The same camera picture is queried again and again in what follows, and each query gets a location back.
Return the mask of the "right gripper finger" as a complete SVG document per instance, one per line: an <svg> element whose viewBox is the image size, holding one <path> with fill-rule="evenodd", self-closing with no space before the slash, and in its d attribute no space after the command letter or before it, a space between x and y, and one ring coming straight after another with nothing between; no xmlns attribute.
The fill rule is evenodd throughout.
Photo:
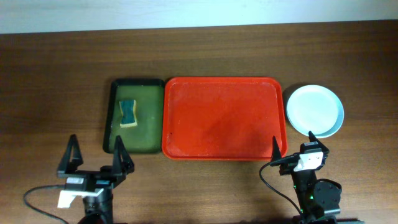
<svg viewBox="0 0 398 224"><path fill-rule="evenodd" d="M326 149L326 146L311 131L308 132L308 138L310 140L308 146L311 149Z"/></svg>
<svg viewBox="0 0 398 224"><path fill-rule="evenodd" d="M275 136L272 137L272 155L270 166L277 166L280 164L282 156L280 153L279 145Z"/></svg>

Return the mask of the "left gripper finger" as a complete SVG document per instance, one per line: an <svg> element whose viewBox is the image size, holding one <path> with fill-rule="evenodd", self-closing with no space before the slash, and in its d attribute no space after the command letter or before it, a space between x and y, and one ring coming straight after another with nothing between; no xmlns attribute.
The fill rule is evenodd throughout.
<svg viewBox="0 0 398 224"><path fill-rule="evenodd" d="M68 140L67 148L60 160L57 174L73 174L83 164L83 158L76 134Z"/></svg>
<svg viewBox="0 0 398 224"><path fill-rule="evenodd" d="M113 154L113 175L128 175L134 172L134 163L127 153L121 136L116 136Z"/></svg>

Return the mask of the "light blue plate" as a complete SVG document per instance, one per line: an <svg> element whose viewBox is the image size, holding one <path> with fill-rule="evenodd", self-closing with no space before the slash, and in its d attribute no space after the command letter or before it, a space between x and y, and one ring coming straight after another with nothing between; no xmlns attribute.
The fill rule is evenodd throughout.
<svg viewBox="0 0 398 224"><path fill-rule="evenodd" d="M345 120L340 98L321 85L304 85L287 99L285 112L292 127L299 133L328 138L337 133Z"/></svg>

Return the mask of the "green yellow sponge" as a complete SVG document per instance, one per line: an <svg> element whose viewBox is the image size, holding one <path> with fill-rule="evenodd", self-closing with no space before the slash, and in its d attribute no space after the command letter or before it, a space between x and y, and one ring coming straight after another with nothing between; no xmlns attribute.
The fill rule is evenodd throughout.
<svg viewBox="0 0 398 224"><path fill-rule="evenodd" d="M121 110L120 127L131 128L137 126L136 100L121 100L119 107Z"/></svg>

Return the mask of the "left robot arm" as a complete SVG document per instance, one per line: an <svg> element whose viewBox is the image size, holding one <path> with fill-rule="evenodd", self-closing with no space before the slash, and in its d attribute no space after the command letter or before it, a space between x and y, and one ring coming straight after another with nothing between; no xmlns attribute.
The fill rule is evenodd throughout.
<svg viewBox="0 0 398 224"><path fill-rule="evenodd" d="M76 197L83 200L85 216L80 223L113 223L113 189L134 172L134 163L123 140L116 137L113 163L98 171L80 170L83 164L77 136L72 134L57 168L57 177L66 180L58 208L69 208Z"/></svg>

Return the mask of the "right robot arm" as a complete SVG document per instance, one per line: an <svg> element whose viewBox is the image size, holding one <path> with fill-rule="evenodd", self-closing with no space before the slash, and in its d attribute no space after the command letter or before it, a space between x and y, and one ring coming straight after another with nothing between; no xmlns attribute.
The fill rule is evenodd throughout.
<svg viewBox="0 0 398 224"><path fill-rule="evenodd" d="M300 145L300 151L282 157L276 138L272 139L271 161L265 165L278 166L280 175L292 177L298 204L297 223L337 223L341 184L316 177L328 158L330 150L310 131L309 142Z"/></svg>

